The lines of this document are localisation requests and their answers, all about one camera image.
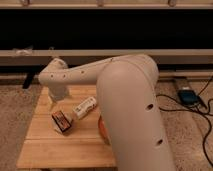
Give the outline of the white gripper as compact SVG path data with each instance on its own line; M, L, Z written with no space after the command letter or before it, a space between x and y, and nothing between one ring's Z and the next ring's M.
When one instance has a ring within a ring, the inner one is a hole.
M51 111L57 105L57 101L69 96L69 90L66 86L52 86L49 88L49 96L53 100L49 107L49 111Z

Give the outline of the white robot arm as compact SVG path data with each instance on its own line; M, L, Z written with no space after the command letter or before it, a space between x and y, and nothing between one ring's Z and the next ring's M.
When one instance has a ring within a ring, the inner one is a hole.
M94 84L118 171L176 171L155 85L156 62L148 55L124 55L70 68L53 59L39 74L54 101L68 85Z

